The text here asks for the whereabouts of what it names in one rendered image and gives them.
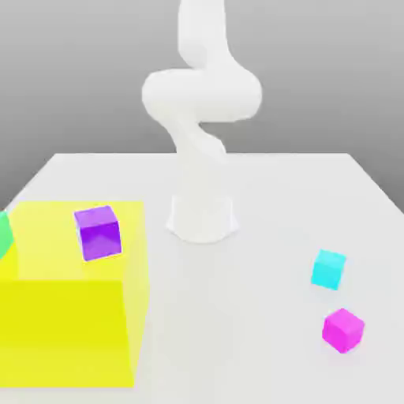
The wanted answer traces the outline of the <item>small purple cube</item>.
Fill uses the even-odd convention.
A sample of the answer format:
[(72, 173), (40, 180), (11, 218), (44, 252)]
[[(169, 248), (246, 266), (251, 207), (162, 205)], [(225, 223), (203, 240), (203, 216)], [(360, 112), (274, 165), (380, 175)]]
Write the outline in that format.
[(119, 221), (110, 205), (75, 211), (73, 217), (85, 261), (122, 252)]

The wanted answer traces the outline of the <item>small cyan cube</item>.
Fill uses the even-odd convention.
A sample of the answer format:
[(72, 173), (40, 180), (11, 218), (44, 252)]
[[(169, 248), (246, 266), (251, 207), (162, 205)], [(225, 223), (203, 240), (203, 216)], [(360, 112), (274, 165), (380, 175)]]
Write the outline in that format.
[(345, 263), (345, 255), (321, 249), (312, 268), (311, 283), (330, 290), (337, 290)]

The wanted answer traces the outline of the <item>small magenta cube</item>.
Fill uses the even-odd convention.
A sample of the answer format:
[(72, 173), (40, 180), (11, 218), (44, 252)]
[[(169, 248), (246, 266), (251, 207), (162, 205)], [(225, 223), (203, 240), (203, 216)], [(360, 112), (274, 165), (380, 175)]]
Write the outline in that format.
[(322, 338), (341, 354), (352, 350), (362, 339), (365, 322), (346, 309), (339, 309), (324, 320)]

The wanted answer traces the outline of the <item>small green cube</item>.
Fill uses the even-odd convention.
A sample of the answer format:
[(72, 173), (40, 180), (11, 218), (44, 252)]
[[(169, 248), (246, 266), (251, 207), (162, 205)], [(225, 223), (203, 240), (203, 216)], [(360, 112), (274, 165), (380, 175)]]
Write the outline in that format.
[(13, 231), (6, 211), (0, 211), (0, 259), (9, 251), (14, 242)]

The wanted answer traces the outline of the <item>large yellow box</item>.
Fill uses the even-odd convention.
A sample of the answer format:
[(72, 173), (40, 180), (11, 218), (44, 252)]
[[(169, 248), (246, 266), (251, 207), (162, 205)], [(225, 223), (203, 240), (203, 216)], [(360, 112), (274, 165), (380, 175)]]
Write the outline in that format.
[(150, 295), (144, 205), (112, 202), (122, 251), (86, 261), (73, 214), (96, 206), (28, 200), (8, 214), (0, 387), (134, 386)]

